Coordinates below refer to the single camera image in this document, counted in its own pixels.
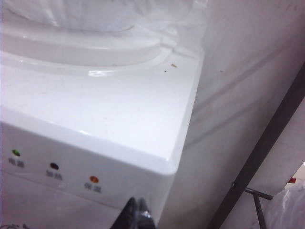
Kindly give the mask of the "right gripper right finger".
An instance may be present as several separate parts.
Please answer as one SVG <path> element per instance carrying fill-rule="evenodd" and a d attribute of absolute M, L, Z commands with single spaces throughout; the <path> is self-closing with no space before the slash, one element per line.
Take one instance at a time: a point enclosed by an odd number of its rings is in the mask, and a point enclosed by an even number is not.
<path fill-rule="evenodd" d="M 152 218 L 146 201 L 141 198 L 138 201 L 137 210 L 137 228 L 138 229 L 157 229 L 154 219 Z"/>

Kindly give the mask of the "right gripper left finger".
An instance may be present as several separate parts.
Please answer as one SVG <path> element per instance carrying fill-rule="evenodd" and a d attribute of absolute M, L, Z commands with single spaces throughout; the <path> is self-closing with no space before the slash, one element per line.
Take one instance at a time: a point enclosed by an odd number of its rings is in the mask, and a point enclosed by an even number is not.
<path fill-rule="evenodd" d="M 134 197 L 130 198 L 117 219 L 112 225 L 112 229 L 130 229 L 133 224 L 134 215 L 137 209 L 137 202 Z"/>

